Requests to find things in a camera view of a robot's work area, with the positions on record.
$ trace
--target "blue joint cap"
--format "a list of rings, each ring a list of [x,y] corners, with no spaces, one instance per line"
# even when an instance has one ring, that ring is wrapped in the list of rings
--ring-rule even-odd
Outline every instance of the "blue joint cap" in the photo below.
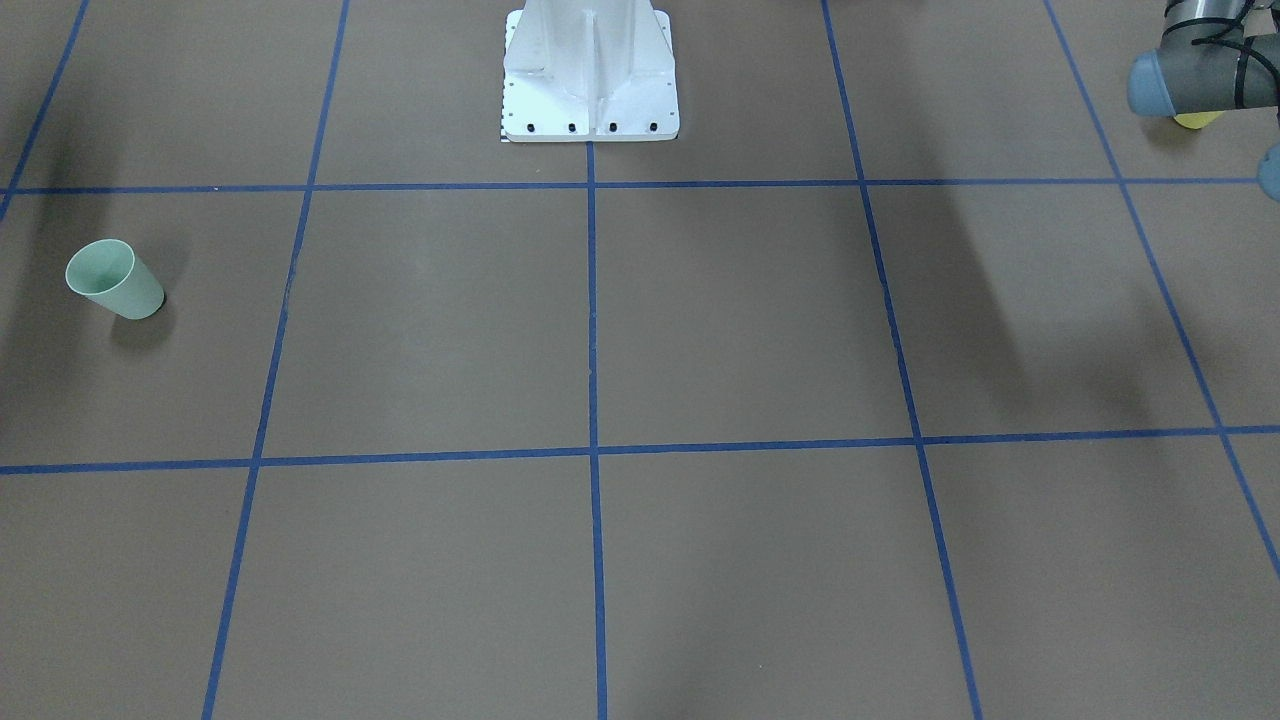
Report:
[[[1280,202],[1280,145],[1267,150],[1258,163],[1258,184],[1267,197]]]
[[[1155,50],[1138,55],[1133,61],[1129,70],[1129,109],[1147,118],[1172,118],[1178,114]]]

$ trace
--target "plastic cup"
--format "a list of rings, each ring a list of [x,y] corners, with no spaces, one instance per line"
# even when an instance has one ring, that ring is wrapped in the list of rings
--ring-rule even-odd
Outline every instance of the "plastic cup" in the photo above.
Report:
[[[141,320],[164,305],[164,288],[120,240],[82,247],[67,264],[67,286],[129,320]]]

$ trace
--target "white mounting plate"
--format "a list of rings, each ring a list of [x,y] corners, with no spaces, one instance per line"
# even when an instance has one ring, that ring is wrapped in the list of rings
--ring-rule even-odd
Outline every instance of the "white mounting plate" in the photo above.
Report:
[[[507,15],[506,47],[524,10]],[[654,10],[668,50],[671,17]],[[584,97],[557,91],[547,78],[504,73],[502,92],[503,142],[653,142],[680,133],[680,102],[675,76],[632,78],[612,96],[599,100],[600,126],[593,128]],[[657,129],[650,129],[657,124]]]

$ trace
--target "cup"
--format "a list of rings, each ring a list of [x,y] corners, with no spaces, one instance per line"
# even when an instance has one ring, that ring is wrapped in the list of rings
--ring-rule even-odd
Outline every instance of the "cup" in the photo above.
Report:
[[[141,320],[164,305],[164,288],[120,240],[100,240],[82,247],[67,264],[67,286],[129,320]]]

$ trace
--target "gray robot arm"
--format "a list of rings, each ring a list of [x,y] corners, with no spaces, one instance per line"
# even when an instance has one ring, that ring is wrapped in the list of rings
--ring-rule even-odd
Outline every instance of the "gray robot arm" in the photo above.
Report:
[[[1172,118],[1280,102],[1280,35],[1244,36],[1253,0],[1167,0],[1160,47],[1129,72],[1129,108]],[[1272,8],[1280,29],[1280,12]],[[1258,165],[1262,190],[1280,201],[1280,145]]]

